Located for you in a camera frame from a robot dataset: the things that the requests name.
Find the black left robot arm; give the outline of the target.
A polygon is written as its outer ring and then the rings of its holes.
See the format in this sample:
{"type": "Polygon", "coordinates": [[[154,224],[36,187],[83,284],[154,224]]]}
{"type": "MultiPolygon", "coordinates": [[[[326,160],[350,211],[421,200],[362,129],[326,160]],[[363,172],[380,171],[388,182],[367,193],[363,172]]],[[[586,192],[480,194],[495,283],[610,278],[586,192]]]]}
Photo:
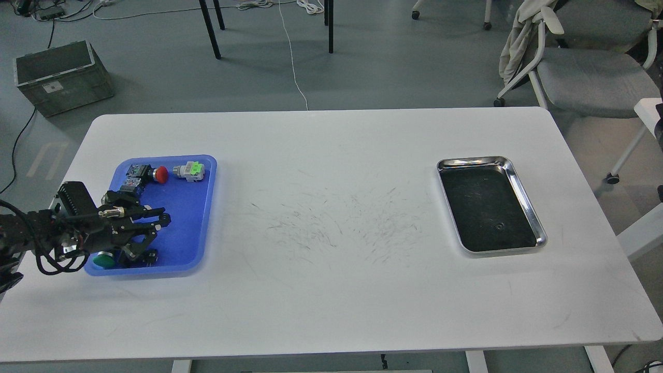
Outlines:
{"type": "Polygon", "coordinates": [[[62,184],[48,209],[22,212],[7,201],[2,207],[9,210],[2,215],[2,293],[23,279],[17,267],[24,252],[47,276],[77,272],[89,259],[104,269],[154,264],[158,251],[150,245],[171,222],[164,208],[130,194],[108,191],[97,206],[81,182],[62,184]]]}

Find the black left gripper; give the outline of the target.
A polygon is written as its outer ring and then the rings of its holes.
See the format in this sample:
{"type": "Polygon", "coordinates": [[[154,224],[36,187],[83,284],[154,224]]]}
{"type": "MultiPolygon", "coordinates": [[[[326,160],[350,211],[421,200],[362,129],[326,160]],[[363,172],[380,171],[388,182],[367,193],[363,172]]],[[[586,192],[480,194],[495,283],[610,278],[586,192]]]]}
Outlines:
{"type": "Polygon", "coordinates": [[[62,252],[83,254],[120,248],[134,262],[143,257],[161,227],[171,222],[165,208],[142,205],[132,194],[107,191],[101,211],[62,215],[62,252]]]}

